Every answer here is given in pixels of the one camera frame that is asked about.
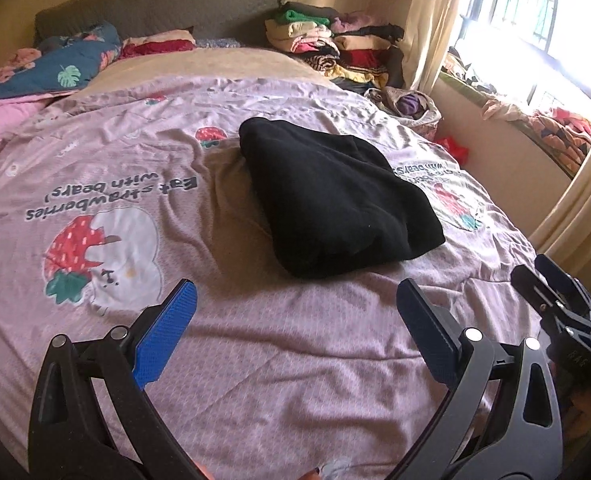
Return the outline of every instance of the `red plastic bag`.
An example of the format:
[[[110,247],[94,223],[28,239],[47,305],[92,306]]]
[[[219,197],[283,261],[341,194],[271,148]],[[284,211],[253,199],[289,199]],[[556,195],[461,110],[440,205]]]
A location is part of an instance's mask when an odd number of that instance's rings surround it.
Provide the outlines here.
[[[469,160],[469,148],[460,146],[453,137],[444,137],[443,139],[434,140],[436,144],[441,145],[448,154],[451,155],[460,167],[462,168],[466,161]]]

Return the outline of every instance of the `gray headboard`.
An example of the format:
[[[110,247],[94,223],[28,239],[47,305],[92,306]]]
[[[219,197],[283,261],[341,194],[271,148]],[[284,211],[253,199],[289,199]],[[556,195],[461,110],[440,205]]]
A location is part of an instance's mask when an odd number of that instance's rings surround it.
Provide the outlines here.
[[[265,46],[264,20],[282,0],[70,0],[36,15],[35,43],[69,36],[106,20],[122,39],[194,27],[199,39],[236,38]]]

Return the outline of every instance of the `metal screw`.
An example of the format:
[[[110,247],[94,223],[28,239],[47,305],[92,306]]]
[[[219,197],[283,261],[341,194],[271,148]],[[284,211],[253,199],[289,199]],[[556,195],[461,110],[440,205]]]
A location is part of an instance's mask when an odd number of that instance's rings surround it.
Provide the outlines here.
[[[481,341],[482,340],[482,332],[480,332],[477,328],[467,328],[464,331],[464,335],[470,341]]]
[[[111,338],[115,339],[116,341],[120,341],[127,337],[128,330],[126,326],[117,326],[111,329]]]
[[[53,348],[60,348],[64,343],[66,343],[66,335],[62,334],[58,334],[51,340],[51,346]]]
[[[527,337],[525,339],[525,345],[527,345],[531,350],[540,349],[540,342],[534,337]]]

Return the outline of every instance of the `blue gripper pad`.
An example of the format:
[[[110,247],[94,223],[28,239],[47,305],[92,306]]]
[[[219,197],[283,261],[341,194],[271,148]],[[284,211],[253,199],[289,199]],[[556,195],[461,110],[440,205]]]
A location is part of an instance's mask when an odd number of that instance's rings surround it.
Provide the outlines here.
[[[164,309],[136,347],[134,378],[141,390],[160,378],[169,358],[196,312],[198,291],[184,280],[173,290]]]
[[[449,389],[456,387],[461,352],[460,324],[446,308],[433,305],[410,278],[398,285],[396,303],[433,378]]]

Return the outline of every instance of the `monstera leaf print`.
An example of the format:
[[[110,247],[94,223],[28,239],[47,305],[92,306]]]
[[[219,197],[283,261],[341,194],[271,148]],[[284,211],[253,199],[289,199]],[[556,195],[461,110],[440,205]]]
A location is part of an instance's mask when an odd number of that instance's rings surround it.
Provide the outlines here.
[[[60,86],[64,88],[71,88],[78,84],[80,80],[80,71],[74,65],[69,65],[68,67],[64,68],[61,66],[62,72],[58,74],[58,82]]]

